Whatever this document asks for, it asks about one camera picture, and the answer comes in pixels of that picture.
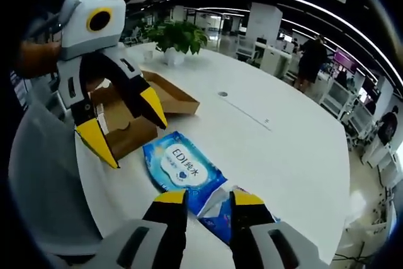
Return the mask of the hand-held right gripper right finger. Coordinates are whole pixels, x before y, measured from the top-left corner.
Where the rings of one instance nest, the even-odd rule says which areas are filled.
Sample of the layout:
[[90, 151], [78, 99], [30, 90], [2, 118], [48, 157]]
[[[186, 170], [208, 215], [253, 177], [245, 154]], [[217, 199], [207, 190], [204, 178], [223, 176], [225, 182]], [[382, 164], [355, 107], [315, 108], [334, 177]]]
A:
[[317, 246], [286, 222], [275, 222], [264, 202], [230, 192], [230, 249], [236, 268], [329, 268]]

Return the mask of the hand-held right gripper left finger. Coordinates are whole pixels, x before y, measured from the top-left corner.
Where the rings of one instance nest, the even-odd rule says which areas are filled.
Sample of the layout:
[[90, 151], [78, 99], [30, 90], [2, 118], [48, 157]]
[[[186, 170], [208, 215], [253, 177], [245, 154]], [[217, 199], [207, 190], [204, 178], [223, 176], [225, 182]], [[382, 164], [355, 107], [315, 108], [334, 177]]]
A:
[[186, 247], [188, 192], [157, 196], [141, 219], [104, 238], [91, 268], [179, 268]]

